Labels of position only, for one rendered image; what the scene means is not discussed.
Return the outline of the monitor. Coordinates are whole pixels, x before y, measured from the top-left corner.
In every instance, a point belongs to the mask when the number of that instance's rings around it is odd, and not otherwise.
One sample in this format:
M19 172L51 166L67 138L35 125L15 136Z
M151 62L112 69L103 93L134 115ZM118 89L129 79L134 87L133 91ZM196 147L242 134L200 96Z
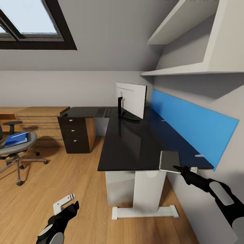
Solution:
M116 104L118 105L118 118L140 122L140 120L125 118L121 113L121 108L124 108L130 113L144 119L146 93L146 85L116 82Z

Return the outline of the swivel chair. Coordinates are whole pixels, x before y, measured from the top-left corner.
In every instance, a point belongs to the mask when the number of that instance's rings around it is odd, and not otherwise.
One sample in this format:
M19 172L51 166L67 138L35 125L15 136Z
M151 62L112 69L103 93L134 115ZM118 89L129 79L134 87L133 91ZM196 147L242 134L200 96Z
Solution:
M3 123L3 125L9 125L10 126L10 135L14 134L14 125L16 124L20 124L22 123L22 121L11 121L11 122L7 122L7 123ZM3 131L2 128L0 126L0 141L3 139ZM34 132L28 132L27 135L27 142L24 143L20 143L17 145L13 145L10 147L5 147L5 143L6 143L6 139L4 139L3 141L0 142L0 160L5 160L5 159L9 159L9 158L13 158L11 160L7 160L6 162L6 167L0 171L0 174L2 174L4 171L6 171L7 169L9 169L11 166L13 166L14 164L17 163L17 172L18 172L18 183L17 185L20 186L21 184L23 184L23 181L21 181L20 179L20 169L23 169L23 163L22 161L44 161L43 163L46 164L48 163L48 161L46 159L26 159L26 157L32 155L33 153L36 153L37 156L39 156L39 152L34 151L32 153L29 153L27 155L24 155L22 157L19 157L20 154L25 153L28 148L30 148L36 141L37 139L37 134ZM3 157L1 155L8 155L7 157Z

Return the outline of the keyboard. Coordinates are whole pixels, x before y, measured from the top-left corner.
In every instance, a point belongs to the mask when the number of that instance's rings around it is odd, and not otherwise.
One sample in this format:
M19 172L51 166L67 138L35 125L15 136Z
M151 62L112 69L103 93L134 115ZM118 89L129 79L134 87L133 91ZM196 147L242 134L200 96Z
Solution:
M99 108L94 116L94 118L105 118L107 108Z

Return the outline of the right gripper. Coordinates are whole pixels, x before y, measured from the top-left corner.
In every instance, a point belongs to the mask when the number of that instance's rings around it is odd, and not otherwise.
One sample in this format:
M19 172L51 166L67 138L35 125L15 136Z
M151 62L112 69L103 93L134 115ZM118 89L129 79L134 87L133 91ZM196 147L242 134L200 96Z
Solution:
M180 166L173 166L175 169L181 172L181 175L184 177L184 180L188 185L195 185L197 187L197 179L201 177L200 175L191 172L188 166L180 167Z

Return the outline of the notebook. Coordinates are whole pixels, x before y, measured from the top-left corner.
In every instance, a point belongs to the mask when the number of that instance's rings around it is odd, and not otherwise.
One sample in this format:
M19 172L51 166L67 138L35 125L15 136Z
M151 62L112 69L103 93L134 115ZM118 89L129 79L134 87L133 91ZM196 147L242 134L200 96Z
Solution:
M161 151L160 170L181 174L180 171L173 166L180 166L179 153L175 151Z

